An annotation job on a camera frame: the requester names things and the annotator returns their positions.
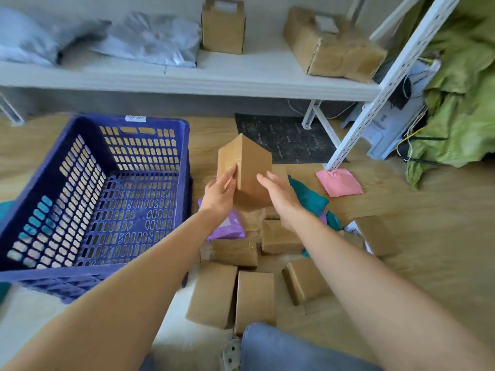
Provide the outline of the person's left hand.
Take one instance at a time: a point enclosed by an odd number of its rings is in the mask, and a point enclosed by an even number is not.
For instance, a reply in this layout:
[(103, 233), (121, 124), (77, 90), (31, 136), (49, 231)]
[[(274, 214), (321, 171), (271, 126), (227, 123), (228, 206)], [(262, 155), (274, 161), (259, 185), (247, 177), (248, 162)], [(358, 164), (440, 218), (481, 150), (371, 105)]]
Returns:
[(225, 196), (225, 185), (229, 178), (235, 178), (236, 171), (237, 164), (234, 164), (223, 174), (217, 175), (205, 187), (200, 212), (207, 213), (207, 217), (214, 228), (218, 227), (227, 218), (233, 208), (234, 196), (233, 198)]

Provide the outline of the tall taped brown carton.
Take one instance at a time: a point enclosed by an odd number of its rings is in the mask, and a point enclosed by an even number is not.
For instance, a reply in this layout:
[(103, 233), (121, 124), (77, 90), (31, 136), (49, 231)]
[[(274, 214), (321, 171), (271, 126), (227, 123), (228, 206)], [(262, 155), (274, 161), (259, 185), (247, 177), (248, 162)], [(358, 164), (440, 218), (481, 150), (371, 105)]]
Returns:
[(236, 165), (237, 187), (233, 206), (243, 212), (254, 212), (272, 206), (268, 190), (257, 180), (258, 174), (272, 170), (272, 155), (248, 137), (239, 134), (218, 150), (217, 175)]

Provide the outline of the person's right forearm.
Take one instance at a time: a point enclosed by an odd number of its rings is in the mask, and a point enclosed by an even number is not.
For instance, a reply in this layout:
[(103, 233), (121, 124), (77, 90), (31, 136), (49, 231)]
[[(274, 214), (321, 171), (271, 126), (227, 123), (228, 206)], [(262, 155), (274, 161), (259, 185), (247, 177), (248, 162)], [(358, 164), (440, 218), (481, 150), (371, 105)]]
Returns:
[(495, 371), (495, 356), (453, 315), (302, 207), (278, 210), (387, 371)]

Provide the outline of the person's left forearm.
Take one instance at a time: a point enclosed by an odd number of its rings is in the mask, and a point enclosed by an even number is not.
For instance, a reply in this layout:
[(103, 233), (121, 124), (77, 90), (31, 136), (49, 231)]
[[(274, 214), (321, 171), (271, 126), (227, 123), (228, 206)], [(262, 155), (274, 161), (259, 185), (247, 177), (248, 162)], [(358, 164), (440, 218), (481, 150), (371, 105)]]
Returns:
[(229, 212), (203, 207), (45, 324), (0, 371), (138, 371), (201, 244)]

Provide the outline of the pink mailer bag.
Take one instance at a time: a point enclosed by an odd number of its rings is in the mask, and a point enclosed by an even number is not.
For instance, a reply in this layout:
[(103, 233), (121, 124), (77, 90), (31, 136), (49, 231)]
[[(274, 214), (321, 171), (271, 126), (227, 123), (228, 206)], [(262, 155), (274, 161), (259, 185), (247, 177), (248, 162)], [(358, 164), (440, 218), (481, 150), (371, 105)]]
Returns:
[(361, 184), (347, 169), (321, 170), (316, 172), (316, 177), (330, 198), (363, 193)]

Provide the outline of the white metal shelf rack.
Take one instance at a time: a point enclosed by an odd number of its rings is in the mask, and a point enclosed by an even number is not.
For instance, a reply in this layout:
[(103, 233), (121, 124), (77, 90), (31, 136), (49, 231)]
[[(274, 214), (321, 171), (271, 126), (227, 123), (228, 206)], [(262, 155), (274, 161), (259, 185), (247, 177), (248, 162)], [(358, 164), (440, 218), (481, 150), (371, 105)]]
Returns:
[[(268, 37), (256, 42), (254, 53), (247, 55), (206, 52), (200, 55), (199, 68), (195, 69), (161, 68), (83, 48), (69, 54), (61, 68), (0, 61), (0, 87), (306, 99), (310, 105), (302, 127), (309, 130), (314, 117), (319, 119), (337, 147), (324, 167), (333, 170), (344, 161), (459, 2), (433, 1), (379, 84), (303, 74), (287, 43)], [(343, 141), (324, 117), (322, 101), (363, 103)]]

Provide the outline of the pile of brown cardboard boxes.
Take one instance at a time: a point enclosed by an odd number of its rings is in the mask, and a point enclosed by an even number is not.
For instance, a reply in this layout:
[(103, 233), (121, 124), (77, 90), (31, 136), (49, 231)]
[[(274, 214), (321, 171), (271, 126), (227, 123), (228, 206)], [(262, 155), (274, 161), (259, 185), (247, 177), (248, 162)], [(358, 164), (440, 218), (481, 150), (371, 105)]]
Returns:
[[(392, 233), (378, 216), (355, 218), (337, 232), (377, 258), (399, 254)], [(252, 323), (276, 326), (276, 275), (240, 269), (258, 266), (256, 243), (245, 238), (215, 239), (210, 244), (210, 255), (201, 265), (186, 319), (220, 329), (232, 328), (236, 336), (242, 336)], [(331, 294), (310, 257), (289, 262), (279, 275), (294, 306)]]

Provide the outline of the blue plastic slotted crate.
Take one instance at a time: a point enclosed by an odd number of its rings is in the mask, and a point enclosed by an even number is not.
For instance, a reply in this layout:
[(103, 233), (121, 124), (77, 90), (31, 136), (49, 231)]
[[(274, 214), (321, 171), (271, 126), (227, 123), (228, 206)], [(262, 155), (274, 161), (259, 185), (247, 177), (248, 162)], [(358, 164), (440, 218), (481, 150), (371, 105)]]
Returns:
[(0, 283), (70, 304), (191, 215), (189, 123), (72, 118), (0, 233)]

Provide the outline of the white plastic object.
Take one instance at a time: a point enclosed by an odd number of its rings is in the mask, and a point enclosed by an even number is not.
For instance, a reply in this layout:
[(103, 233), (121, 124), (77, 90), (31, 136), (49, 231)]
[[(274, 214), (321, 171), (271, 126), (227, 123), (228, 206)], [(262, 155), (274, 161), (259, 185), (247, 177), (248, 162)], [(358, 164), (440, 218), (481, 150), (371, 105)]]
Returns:
[(420, 57), (385, 101), (381, 110), (363, 130), (369, 144), (367, 155), (385, 160), (395, 150), (406, 131), (426, 111), (424, 89), (441, 67), (439, 58)]

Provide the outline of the large taped cardboard parcel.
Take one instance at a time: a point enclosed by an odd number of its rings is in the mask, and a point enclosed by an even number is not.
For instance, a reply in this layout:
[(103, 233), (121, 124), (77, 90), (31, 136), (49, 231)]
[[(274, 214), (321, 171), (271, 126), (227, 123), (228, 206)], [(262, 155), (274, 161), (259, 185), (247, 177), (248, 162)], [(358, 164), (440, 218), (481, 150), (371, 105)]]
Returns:
[(387, 50), (364, 37), (343, 16), (293, 6), (283, 36), (303, 71), (312, 76), (370, 83)]

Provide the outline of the grey mailer bag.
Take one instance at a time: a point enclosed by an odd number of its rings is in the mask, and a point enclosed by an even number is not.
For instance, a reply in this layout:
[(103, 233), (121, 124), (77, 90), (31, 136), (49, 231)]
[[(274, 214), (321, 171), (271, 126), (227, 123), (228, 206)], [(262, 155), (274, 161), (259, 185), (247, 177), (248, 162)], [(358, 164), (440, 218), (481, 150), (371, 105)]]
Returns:
[(90, 45), (96, 53), (120, 59), (195, 68), (201, 46), (201, 27), (186, 18), (131, 12), (111, 25), (106, 37)]
[(57, 66), (74, 44), (106, 35), (108, 20), (0, 7), (0, 61)]

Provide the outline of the person's blue jeans leg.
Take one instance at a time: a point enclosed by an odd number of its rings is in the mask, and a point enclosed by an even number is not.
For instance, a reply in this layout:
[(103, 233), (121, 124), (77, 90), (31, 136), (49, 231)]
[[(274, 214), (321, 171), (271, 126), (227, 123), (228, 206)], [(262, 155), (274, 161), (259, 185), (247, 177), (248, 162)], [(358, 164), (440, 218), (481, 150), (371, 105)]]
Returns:
[(249, 324), (240, 339), (240, 371), (384, 371), (375, 363), (317, 346), (262, 322)]

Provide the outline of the white perforated clog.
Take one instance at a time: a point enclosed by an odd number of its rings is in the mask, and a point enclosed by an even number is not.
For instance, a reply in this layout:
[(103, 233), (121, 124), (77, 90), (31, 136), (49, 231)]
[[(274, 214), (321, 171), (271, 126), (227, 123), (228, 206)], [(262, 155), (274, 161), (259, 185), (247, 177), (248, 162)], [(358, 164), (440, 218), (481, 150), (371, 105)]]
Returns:
[(240, 371), (241, 369), (241, 343), (240, 338), (229, 339), (221, 352), (221, 371)]

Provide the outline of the white fluffy rug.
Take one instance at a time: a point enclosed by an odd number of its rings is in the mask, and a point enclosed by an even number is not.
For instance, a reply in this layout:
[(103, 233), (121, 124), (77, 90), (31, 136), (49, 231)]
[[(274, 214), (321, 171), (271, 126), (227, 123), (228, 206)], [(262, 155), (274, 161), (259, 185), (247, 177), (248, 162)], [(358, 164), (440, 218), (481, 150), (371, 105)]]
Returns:
[[(220, 371), (221, 351), (232, 331), (185, 318), (194, 286), (190, 280), (171, 302), (152, 344), (155, 371)], [(67, 307), (52, 295), (12, 286), (0, 304), (0, 367)]]

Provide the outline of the green cloth sack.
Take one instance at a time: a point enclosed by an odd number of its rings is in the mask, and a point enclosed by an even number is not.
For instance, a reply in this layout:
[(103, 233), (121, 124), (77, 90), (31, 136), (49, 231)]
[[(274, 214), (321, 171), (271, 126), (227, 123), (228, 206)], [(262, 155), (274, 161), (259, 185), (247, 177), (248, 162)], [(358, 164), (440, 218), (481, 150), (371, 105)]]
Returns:
[(495, 0), (461, 0), (425, 53), (441, 67), (424, 91), (428, 119), (408, 147), (405, 179), (495, 156)]

